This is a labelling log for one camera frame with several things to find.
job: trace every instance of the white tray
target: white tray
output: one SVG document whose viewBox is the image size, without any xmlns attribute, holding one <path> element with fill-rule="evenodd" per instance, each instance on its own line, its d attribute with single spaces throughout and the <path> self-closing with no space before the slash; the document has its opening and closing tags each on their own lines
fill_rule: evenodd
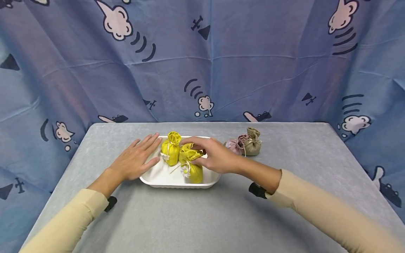
<svg viewBox="0 0 405 253">
<path fill-rule="evenodd" d="M 167 136 L 160 136 L 162 137 L 162 143 L 167 140 Z M 148 162 L 154 157 L 160 156 L 161 146 L 156 149 L 156 151 L 149 156 L 146 160 Z M 173 173 L 170 174 L 171 171 L 174 170 L 177 166 L 180 165 L 178 162 L 175 166 L 169 166 L 163 158 L 160 158 L 158 164 L 150 168 L 147 172 L 145 172 L 141 177 L 141 181 L 147 185 L 156 188 L 209 188 L 213 186 L 218 180 L 220 179 L 220 174 L 209 170 L 205 167 L 202 168 L 202 172 L 204 174 L 204 179 L 201 184 L 192 184 L 187 183 L 186 178 L 183 177 L 180 170 L 181 167 L 178 167 Z"/>
</svg>

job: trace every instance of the blue curtain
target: blue curtain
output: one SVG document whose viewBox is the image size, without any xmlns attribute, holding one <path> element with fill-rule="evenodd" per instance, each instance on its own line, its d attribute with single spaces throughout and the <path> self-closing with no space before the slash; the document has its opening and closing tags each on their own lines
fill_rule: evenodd
<svg viewBox="0 0 405 253">
<path fill-rule="evenodd" d="M 19 250 L 99 122 L 329 122 L 405 220 L 404 11 L 400 0 L 0 0 L 0 252 Z"/>
</svg>

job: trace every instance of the pink sachet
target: pink sachet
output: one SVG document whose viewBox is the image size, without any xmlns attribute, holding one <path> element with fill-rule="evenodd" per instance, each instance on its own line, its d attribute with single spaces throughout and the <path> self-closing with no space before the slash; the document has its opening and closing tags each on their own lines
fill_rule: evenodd
<svg viewBox="0 0 405 253">
<path fill-rule="evenodd" d="M 244 154 L 245 141 L 249 139 L 247 134 L 241 134 L 237 139 L 231 139 L 224 143 L 224 146 L 237 155 Z"/>
</svg>

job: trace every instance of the forearm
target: forearm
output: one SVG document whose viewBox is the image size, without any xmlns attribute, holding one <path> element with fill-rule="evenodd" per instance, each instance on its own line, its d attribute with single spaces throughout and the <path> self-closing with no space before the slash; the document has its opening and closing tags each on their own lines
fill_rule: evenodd
<svg viewBox="0 0 405 253">
<path fill-rule="evenodd" d="M 87 189 L 98 191 L 108 199 L 123 181 L 121 174 L 107 168 Z"/>
<path fill-rule="evenodd" d="M 281 170 L 261 164 L 254 160 L 240 157 L 237 161 L 236 173 L 249 178 L 261 187 L 265 188 L 270 194 L 273 194 L 281 180 Z"/>
<path fill-rule="evenodd" d="M 72 252 L 87 226 L 107 205 L 108 201 L 101 193 L 81 190 L 20 253 Z"/>
<path fill-rule="evenodd" d="M 382 226 L 291 172 L 257 166 L 255 162 L 244 166 L 241 174 L 265 188 L 269 200 L 293 209 L 349 253 L 405 252 Z"/>
</svg>

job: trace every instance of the small white flower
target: small white flower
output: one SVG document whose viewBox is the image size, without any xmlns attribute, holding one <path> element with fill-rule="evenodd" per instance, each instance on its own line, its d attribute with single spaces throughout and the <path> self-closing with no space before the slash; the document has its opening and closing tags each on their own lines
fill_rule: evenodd
<svg viewBox="0 0 405 253">
<path fill-rule="evenodd" d="M 189 178 L 191 176 L 190 167 L 187 164 L 181 166 L 181 174 L 183 175 L 183 177 L 186 178 Z"/>
<path fill-rule="evenodd" d="M 166 154 L 164 154 L 162 152 L 160 153 L 160 155 L 162 156 L 163 160 L 165 160 L 165 161 L 169 160 L 169 158 L 170 158 L 169 155 L 166 155 Z"/>
</svg>

